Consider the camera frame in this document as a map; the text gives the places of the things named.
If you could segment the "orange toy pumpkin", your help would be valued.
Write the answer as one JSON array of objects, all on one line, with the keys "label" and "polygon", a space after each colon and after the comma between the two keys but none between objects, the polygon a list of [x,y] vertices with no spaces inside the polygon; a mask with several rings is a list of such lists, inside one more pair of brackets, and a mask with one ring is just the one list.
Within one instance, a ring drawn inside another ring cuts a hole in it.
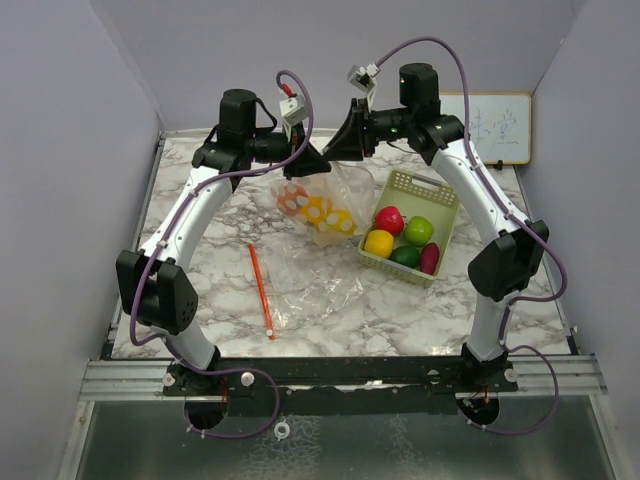
[{"label": "orange toy pumpkin", "polygon": [[287,216],[295,216],[309,203],[309,195],[301,186],[288,183],[276,190],[276,207]]}]

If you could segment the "yellow toy bell pepper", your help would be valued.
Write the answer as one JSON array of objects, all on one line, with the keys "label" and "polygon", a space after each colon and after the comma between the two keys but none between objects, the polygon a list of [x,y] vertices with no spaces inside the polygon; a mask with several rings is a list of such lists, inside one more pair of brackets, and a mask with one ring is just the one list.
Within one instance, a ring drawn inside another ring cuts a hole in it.
[{"label": "yellow toy bell pepper", "polygon": [[312,225],[319,225],[325,222],[333,208],[330,199],[323,196],[311,196],[307,203],[301,207],[300,215]]}]

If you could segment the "clear zip top bag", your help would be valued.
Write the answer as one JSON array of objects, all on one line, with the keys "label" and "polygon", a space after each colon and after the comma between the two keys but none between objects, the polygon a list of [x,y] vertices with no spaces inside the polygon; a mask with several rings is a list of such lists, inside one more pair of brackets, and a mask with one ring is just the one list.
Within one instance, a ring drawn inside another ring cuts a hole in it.
[{"label": "clear zip top bag", "polygon": [[374,207],[369,170],[336,163],[329,173],[270,184],[275,207],[319,245],[346,242],[365,233]]}]

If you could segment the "yellow toy mango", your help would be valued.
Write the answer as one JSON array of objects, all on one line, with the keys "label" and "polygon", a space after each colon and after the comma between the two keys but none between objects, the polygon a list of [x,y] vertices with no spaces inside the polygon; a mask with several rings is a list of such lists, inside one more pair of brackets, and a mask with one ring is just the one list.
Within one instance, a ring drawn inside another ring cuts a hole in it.
[{"label": "yellow toy mango", "polygon": [[357,228],[352,215],[342,209],[326,213],[315,226],[319,233],[338,233],[347,237],[353,236]]}]

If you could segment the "red toy apple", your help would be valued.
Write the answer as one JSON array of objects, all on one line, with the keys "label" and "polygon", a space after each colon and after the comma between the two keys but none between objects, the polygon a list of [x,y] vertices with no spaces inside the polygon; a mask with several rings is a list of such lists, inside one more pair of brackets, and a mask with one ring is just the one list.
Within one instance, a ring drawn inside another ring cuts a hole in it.
[{"label": "red toy apple", "polygon": [[387,206],[375,215],[374,226],[397,237],[404,231],[404,217],[396,206]]}]

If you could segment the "pale green plastic basket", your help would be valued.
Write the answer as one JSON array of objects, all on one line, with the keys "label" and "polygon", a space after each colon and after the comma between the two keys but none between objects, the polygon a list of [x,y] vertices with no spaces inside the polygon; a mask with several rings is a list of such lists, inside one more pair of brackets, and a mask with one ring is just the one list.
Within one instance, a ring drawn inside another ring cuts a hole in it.
[{"label": "pale green plastic basket", "polygon": [[429,287],[452,238],[460,201],[441,181],[394,169],[358,246],[362,264]]}]

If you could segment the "yellow toy lemon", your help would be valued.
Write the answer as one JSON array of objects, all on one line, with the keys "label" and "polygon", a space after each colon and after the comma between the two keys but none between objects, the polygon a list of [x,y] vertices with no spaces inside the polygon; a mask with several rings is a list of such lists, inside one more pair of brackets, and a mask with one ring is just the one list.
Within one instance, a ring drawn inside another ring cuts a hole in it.
[{"label": "yellow toy lemon", "polygon": [[366,236],[363,250],[371,255],[387,259],[394,248],[394,236],[386,230],[373,229]]}]

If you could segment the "light green toy apple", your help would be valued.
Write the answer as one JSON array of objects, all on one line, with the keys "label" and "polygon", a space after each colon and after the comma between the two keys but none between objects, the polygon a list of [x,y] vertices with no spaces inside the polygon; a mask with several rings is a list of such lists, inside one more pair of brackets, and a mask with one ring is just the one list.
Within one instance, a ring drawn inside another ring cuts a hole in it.
[{"label": "light green toy apple", "polygon": [[424,247],[429,243],[434,233],[432,223],[422,216],[413,216],[403,231],[404,240],[412,246]]}]

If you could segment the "clear bag orange slider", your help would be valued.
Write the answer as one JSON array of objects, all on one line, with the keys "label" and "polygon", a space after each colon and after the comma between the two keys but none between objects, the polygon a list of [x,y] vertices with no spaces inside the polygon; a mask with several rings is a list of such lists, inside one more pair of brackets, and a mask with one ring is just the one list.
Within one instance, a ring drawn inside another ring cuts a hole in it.
[{"label": "clear bag orange slider", "polygon": [[271,340],[282,331],[326,319],[364,292],[350,244],[249,244],[248,252]]}]

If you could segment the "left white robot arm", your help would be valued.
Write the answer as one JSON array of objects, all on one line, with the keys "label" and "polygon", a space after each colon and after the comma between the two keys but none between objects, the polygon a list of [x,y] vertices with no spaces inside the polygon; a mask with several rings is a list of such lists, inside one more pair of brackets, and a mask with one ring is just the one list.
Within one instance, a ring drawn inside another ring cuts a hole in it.
[{"label": "left white robot arm", "polygon": [[168,216],[135,251],[116,260],[123,311],[130,325],[152,330],[183,365],[186,382],[206,395],[220,385],[213,364],[218,349],[206,338],[194,317],[198,295],[187,271],[213,216],[244,177],[275,169],[294,174],[298,164],[319,155],[309,146],[313,113],[306,94],[283,86],[280,114],[268,127],[257,127],[256,110],[264,105],[245,89],[230,89],[220,101],[219,120],[195,151],[186,184]]}]

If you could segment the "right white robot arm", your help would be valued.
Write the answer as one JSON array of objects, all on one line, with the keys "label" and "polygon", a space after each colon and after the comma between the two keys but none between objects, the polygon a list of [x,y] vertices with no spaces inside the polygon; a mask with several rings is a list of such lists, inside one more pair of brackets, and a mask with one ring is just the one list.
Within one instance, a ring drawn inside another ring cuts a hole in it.
[{"label": "right white robot arm", "polygon": [[479,232],[483,248],[468,266],[478,297],[464,355],[472,359],[459,367],[461,383],[481,391],[496,376],[492,363],[506,355],[508,303],[524,290],[539,268],[549,229],[532,222],[514,206],[488,174],[463,122],[441,111],[439,80],[426,63],[399,70],[400,107],[375,111],[372,99],[379,69],[353,67],[351,84],[365,96],[351,102],[349,113],[323,150],[327,160],[362,161],[382,142],[404,139],[423,161],[454,190]]}]

